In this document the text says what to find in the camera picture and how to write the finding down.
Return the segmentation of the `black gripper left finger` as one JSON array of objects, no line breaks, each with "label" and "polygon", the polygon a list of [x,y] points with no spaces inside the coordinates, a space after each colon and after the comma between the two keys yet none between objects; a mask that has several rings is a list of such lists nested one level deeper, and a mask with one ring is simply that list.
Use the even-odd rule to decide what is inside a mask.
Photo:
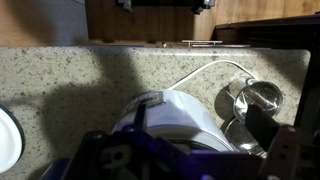
[{"label": "black gripper left finger", "polygon": [[134,118],[133,128],[135,130],[143,130],[145,127],[145,118],[146,118],[146,104],[140,104],[137,108],[137,112]]}]

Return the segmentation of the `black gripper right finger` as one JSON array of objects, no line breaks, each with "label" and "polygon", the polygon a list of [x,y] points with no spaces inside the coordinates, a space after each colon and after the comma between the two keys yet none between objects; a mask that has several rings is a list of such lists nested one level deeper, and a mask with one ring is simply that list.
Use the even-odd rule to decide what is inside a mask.
[{"label": "black gripper right finger", "polygon": [[257,105],[249,105],[245,126],[264,151],[267,151],[277,134],[280,124]]}]

